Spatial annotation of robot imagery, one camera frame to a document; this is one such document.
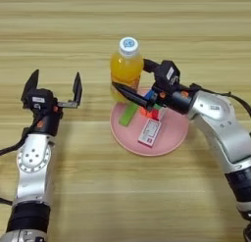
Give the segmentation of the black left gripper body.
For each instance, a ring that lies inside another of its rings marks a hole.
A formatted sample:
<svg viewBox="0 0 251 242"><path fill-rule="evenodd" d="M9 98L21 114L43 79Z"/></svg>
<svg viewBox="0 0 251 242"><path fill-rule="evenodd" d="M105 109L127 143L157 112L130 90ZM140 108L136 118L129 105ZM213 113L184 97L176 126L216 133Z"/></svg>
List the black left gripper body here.
<svg viewBox="0 0 251 242"><path fill-rule="evenodd" d="M31 133L46 135L56 135L59 128L60 120L63 118L63 109L76 109L79 102L57 102L50 108L34 111L33 127Z"/></svg>

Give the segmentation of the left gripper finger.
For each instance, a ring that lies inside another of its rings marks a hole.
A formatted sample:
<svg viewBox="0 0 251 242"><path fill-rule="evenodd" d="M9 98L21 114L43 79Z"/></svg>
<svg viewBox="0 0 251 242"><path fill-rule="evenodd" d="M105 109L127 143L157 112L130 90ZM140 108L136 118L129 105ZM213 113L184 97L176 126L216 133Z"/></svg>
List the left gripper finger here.
<svg viewBox="0 0 251 242"><path fill-rule="evenodd" d="M75 75L73 93L74 93L74 101L77 104L79 104L80 100L81 100L81 94L82 94L82 85L81 85L81 79L80 79L80 74L79 73L76 73L76 75Z"/></svg>
<svg viewBox="0 0 251 242"><path fill-rule="evenodd" d="M39 70L35 70L25 84L21 100L23 101L30 89L36 88L38 83Z"/></svg>

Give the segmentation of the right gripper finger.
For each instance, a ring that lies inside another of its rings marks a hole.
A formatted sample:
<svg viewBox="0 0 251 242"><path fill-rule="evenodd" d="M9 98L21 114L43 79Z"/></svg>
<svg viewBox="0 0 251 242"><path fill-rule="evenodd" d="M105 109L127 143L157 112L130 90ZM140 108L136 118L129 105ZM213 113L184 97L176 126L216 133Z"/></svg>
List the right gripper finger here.
<svg viewBox="0 0 251 242"><path fill-rule="evenodd" d="M151 111L153 109L153 103L139 95L132 88L117 82L113 82L112 85L124 96L127 100L133 102L134 104L143 107L147 111Z"/></svg>
<svg viewBox="0 0 251 242"><path fill-rule="evenodd" d="M160 65L154 61L151 61L149 59L143 60L143 70L148 73L155 73Z"/></svg>

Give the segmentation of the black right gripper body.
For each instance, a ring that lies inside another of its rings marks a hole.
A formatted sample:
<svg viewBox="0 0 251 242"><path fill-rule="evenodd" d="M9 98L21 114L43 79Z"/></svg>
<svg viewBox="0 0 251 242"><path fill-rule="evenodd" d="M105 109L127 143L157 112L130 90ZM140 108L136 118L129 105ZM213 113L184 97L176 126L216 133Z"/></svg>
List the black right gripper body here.
<svg viewBox="0 0 251 242"><path fill-rule="evenodd" d="M194 96L194 91L182 86L171 92L151 89L146 98L160 107L172 109L179 114L187 114Z"/></svg>

